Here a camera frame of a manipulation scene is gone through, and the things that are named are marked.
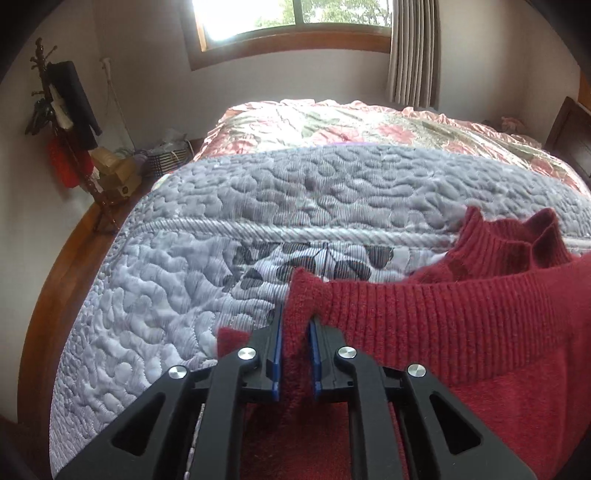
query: window frame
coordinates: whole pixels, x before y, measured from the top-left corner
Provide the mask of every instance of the window frame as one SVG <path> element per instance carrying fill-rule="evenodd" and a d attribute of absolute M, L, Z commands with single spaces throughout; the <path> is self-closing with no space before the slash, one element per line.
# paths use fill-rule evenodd
<path fill-rule="evenodd" d="M 207 38 L 192 0 L 182 0 L 181 25 L 191 70 L 264 53 L 291 50 L 363 50 L 390 53 L 392 28 L 342 23 L 302 23 L 261 28 L 223 41 Z"/>

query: wooden coat rack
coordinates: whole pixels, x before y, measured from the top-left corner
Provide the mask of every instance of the wooden coat rack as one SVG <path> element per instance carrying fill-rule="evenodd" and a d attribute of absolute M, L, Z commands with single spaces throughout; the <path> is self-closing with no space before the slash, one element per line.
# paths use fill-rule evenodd
<path fill-rule="evenodd" d="M 50 82 L 47 76 L 47 59 L 57 49 L 57 46 L 53 47 L 47 55 L 44 55 L 44 49 L 41 38 L 37 39 L 35 45 L 37 45 L 37 48 L 35 49 L 35 56 L 31 57 L 31 62 L 33 62 L 33 66 L 31 67 L 31 69 L 39 70 L 39 78 L 41 79 L 41 85 L 43 90 L 39 92 L 33 92 L 32 95 L 43 95 L 47 103 L 51 105 L 53 97 L 51 95 L 51 90 L 49 88 Z M 100 207 L 100 215 L 95 223 L 94 231 L 96 232 L 99 230 L 100 222 L 103 217 L 105 217 L 108 220 L 109 224 L 113 227 L 113 229 L 110 230 L 110 233 L 115 233 L 119 231 L 119 225 L 117 224 L 117 221 L 113 216 L 113 212 L 110 209 L 109 201 L 106 199 L 105 195 L 102 192 L 98 191 L 94 181 L 90 178 L 90 176 L 86 175 L 83 172 L 80 166 L 80 161 L 76 157 L 76 153 L 74 151 L 74 148 L 72 147 L 70 139 L 68 138 L 67 132 L 57 123 L 56 114 L 53 111 L 53 109 L 51 110 L 49 120 L 51 122 L 51 126 L 53 128 L 55 136 L 60 139 L 63 145 L 67 145 L 67 148 L 70 153 L 70 155 L 67 155 L 67 158 L 72 169 L 76 173 L 76 176 L 78 176 L 80 182 L 85 186 L 86 190 L 92 195 L 95 202 Z"/>

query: metal bolt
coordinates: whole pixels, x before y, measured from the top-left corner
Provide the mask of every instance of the metal bolt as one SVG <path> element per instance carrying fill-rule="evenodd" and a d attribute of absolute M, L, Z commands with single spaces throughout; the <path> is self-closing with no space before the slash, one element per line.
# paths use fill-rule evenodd
<path fill-rule="evenodd" d="M 249 346 L 246 346 L 246 347 L 240 348 L 240 350 L 238 350 L 238 358 L 240 358 L 240 360 L 252 360 L 255 357 L 256 357 L 256 350 L 254 348 L 250 348 Z"/>
<path fill-rule="evenodd" d="M 339 348 L 338 354 L 341 358 L 355 358 L 355 355 L 357 355 L 357 350 L 355 350 L 352 346 L 342 346 Z"/>
<path fill-rule="evenodd" d="M 421 364 L 412 364 L 408 367 L 407 372 L 411 377 L 420 378 L 425 376 L 427 369 Z"/>
<path fill-rule="evenodd" d="M 187 375 L 187 369 L 182 365 L 176 365 L 168 370 L 168 376 L 175 380 L 180 380 Z"/>

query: curtain fold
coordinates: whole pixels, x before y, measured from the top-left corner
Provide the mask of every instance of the curtain fold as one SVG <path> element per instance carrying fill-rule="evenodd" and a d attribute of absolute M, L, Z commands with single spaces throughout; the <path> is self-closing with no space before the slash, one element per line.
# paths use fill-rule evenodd
<path fill-rule="evenodd" d="M 392 0 L 392 43 L 387 98 L 428 108 L 439 91 L 437 0 Z"/>

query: red sweater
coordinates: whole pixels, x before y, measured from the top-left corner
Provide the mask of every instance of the red sweater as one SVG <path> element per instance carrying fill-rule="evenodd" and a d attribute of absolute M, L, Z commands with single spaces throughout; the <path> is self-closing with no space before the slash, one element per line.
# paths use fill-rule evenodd
<path fill-rule="evenodd" d="M 564 465 L 591 421 L 591 255 L 567 252 L 552 210 L 520 223 L 485 222 L 469 208 L 455 247 L 401 283 L 323 283 L 296 271 L 282 397 L 250 412 L 246 480 L 350 478 L 346 406 L 311 399 L 314 314 L 381 365 L 426 365 L 540 480 Z M 246 338 L 220 330 L 219 354 Z"/>

